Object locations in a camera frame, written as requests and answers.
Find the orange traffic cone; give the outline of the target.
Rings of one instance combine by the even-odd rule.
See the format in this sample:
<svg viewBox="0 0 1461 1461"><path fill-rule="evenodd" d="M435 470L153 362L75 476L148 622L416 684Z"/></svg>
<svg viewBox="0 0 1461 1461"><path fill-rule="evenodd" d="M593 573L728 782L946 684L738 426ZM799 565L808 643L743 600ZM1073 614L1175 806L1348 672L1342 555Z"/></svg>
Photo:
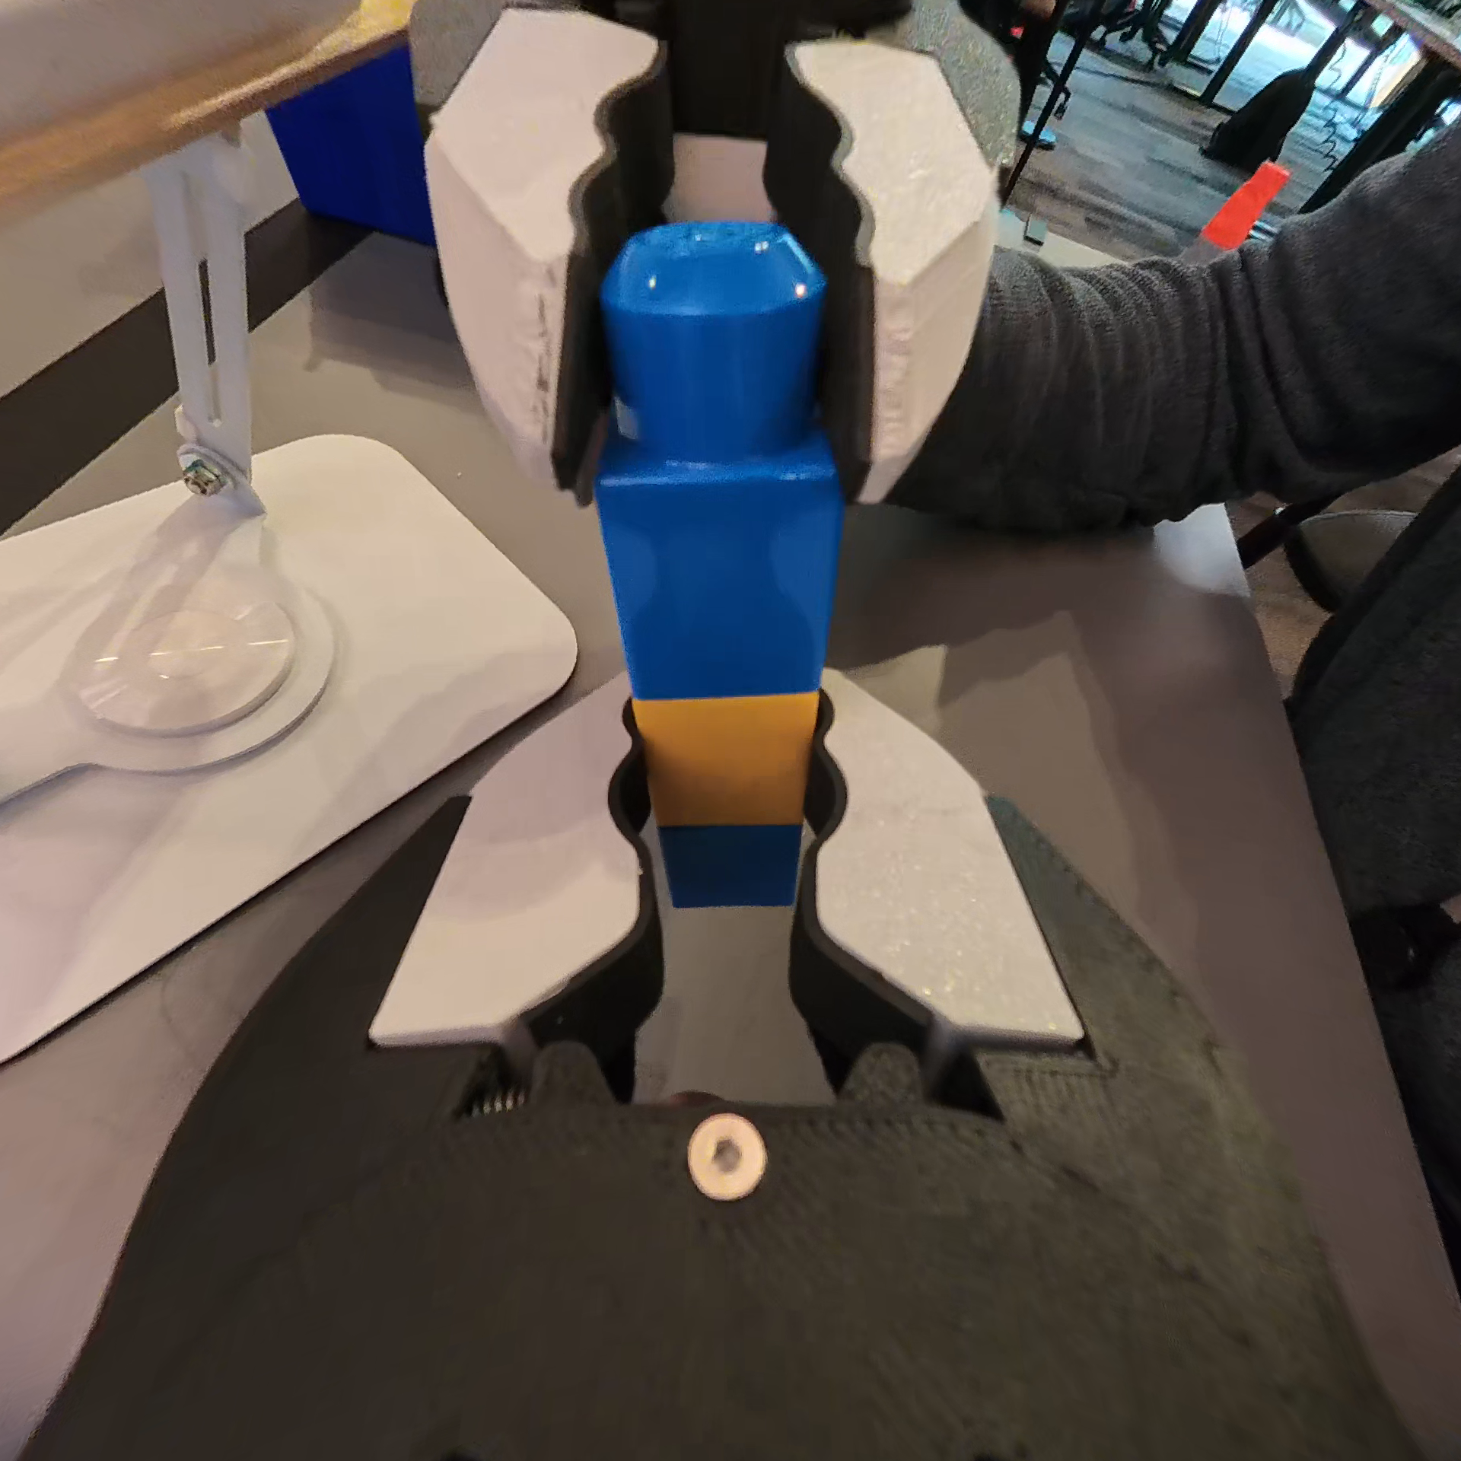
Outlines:
<svg viewBox="0 0 1461 1461"><path fill-rule="evenodd" d="M1213 214L1195 240L1198 252L1227 252L1240 246L1262 220L1269 204L1287 186L1289 169L1274 160L1258 168Z"/></svg>

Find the blue building block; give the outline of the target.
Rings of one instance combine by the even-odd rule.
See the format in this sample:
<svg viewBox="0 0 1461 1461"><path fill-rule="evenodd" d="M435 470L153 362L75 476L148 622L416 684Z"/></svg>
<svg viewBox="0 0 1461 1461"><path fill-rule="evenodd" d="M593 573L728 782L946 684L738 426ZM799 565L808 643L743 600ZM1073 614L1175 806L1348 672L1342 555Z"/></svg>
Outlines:
<svg viewBox="0 0 1461 1461"><path fill-rule="evenodd" d="M636 703L820 689L845 510L823 295L789 230L733 220L636 232L600 288L593 503Z"/></svg>
<svg viewBox="0 0 1461 1461"><path fill-rule="evenodd" d="M675 909L794 906L802 824L656 828Z"/></svg>

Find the yellow building block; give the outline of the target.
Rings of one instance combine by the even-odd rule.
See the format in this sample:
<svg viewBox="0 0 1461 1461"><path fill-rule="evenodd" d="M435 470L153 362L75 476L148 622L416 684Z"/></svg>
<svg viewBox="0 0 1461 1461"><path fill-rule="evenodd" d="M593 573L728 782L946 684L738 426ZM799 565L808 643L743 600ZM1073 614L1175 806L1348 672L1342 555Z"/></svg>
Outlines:
<svg viewBox="0 0 1461 1461"><path fill-rule="evenodd" d="M630 700L651 816L668 828L802 821L820 692Z"/></svg>

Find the blue plastic bin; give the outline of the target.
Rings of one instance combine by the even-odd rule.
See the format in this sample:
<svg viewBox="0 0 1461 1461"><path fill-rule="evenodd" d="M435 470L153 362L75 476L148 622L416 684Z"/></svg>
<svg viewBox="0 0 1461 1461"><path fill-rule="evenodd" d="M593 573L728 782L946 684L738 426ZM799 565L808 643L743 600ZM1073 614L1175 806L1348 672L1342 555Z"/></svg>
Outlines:
<svg viewBox="0 0 1461 1461"><path fill-rule="evenodd" d="M301 208L435 246L408 46L265 110Z"/></svg>

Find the black office chair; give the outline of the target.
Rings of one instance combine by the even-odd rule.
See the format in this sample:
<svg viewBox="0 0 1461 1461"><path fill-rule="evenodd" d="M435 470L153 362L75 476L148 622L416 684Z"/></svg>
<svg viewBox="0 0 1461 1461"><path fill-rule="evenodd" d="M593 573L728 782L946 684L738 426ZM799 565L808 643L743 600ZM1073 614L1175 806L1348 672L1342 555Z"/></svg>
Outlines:
<svg viewBox="0 0 1461 1461"><path fill-rule="evenodd" d="M1302 593L1319 610L1337 610L1409 527L1401 509L1350 504L1325 496L1277 504L1264 496L1227 510L1238 565L1267 587L1287 573L1287 593Z"/></svg>

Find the grey desk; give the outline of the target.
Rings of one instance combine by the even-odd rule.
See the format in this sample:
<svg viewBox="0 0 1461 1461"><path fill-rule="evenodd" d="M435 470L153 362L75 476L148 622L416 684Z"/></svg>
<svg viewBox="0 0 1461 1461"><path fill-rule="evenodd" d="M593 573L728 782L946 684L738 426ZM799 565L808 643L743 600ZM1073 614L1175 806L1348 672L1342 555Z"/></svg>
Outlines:
<svg viewBox="0 0 1461 1461"><path fill-rule="evenodd" d="M618 670L597 534L512 472L422 246L344 226L256 281L266 445L358 431L433 473L574 625L560 700ZM1227 517L1150 534L983 538L852 522L837 667L1012 797L1201 997L1294 1147L1375 1367L1432 1457L1458 1457L1458 1302L1327 877ZM481 746L282 884L2 1069L2 1457L90 1327L124 1236L209 1065L286 963L515 744Z"/></svg>

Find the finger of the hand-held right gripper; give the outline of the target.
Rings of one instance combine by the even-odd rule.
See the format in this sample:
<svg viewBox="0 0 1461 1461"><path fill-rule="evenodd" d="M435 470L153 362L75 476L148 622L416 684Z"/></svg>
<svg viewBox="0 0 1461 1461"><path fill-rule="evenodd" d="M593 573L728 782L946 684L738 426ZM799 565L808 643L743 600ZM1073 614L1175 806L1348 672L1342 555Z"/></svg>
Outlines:
<svg viewBox="0 0 1461 1461"><path fill-rule="evenodd" d="M443 289L524 473L591 494L610 408L597 289L664 218L668 47L588 11L501 11L425 142Z"/></svg>
<svg viewBox="0 0 1461 1461"><path fill-rule="evenodd" d="M817 403L850 503L883 503L948 405L996 244L996 175L938 60L783 50L774 214L825 278Z"/></svg>

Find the person's right forearm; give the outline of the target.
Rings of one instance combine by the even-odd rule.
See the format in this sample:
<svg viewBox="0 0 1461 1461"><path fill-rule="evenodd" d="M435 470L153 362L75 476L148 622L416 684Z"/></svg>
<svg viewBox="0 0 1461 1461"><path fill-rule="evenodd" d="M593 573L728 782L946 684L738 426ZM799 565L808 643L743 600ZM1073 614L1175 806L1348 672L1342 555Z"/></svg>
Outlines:
<svg viewBox="0 0 1461 1461"><path fill-rule="evenodd" d="M1180 519L1458 448L1458 127L1207 264L996 250L969 357L888 503L998 533Z"/></svg>

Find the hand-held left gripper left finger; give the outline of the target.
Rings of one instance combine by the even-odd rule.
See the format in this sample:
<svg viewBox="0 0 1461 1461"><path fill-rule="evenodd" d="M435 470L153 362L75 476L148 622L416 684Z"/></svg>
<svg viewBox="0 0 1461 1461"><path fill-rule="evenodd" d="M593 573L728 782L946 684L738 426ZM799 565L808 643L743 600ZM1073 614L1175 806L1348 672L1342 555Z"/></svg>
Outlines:
<svg viewBox="0 0 1461 1461"><path fill-rule="evenodd" d="M575 1041L610 1085L663 993L626 693L591 693L501 755L464 816L371 1019L381 1049L496 1045L525 1075Z"/></svg>

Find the white document stand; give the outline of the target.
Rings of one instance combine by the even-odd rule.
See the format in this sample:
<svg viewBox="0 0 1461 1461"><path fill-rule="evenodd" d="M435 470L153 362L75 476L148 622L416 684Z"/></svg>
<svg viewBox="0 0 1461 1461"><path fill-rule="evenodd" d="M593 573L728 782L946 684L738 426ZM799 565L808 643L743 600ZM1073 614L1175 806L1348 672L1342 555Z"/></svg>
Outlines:
<svg viewBox="0 0 1461 1461"><path fill-rule="evenodd" d="M2 1062L545 703L566 618L407 457L252 451L245 146L141 121L344 3L3 3L2 201L141 169L174 481L2 538Z"/></svg>

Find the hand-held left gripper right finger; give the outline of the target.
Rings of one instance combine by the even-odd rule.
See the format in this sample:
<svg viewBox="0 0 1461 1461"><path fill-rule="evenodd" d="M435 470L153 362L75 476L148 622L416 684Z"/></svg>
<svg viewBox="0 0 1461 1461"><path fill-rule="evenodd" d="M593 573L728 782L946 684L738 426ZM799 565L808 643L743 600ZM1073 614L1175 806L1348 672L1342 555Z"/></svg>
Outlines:
<svg viewBox="0 0 1461 1461"><path fill-rule="evenodd" d="M924 1085L1084 1028L975 777L856 681L821 681L792 1000L830 1085L901 1045Z"/></svg>

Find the black backpack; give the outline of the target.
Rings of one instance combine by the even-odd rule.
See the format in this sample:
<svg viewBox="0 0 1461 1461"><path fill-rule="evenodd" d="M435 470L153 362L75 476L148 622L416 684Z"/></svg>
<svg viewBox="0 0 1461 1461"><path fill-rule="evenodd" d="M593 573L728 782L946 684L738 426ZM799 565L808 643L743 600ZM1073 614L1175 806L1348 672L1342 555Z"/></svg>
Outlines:
<svg viewBox="0 0 1461 1461"><path fill-rule="evenodd" d="M1296 68L1271 78L1251 100L1217 125L1201 157L1223 168L1254 175L1274 164L1297 127L1314 91L1314 75Z"/></svg>

